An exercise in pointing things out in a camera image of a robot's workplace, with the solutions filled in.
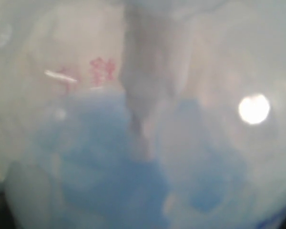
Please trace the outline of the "blue pump soap bottle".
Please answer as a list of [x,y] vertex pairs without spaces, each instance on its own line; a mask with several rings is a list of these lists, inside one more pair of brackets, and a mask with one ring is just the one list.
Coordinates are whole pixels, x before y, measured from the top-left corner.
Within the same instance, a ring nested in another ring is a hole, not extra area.
[[277,229],[286,0],[0,0],[0,188],[18,229]]

